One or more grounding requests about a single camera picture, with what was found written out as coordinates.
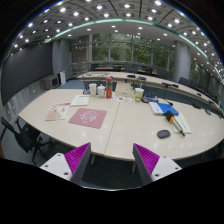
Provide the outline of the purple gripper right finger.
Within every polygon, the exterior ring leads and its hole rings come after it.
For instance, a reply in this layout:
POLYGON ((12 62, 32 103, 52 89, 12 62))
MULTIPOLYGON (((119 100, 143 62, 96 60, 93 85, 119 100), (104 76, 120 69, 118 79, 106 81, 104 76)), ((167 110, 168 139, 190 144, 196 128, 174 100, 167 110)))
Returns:
POLYGON ((181 170, 181 167, 168 156, 159 156, 136 143, 133 144, 133 155, 143 185, 181 170))

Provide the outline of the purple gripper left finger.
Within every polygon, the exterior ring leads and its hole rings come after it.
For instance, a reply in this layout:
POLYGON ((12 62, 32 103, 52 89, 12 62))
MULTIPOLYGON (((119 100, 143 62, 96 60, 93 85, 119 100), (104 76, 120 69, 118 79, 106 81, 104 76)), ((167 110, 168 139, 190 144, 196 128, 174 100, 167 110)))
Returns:
POLYGON ((41 169, 79 185, 90 155, 91 143, 86 143, 66 154, 56 153, 41 169))

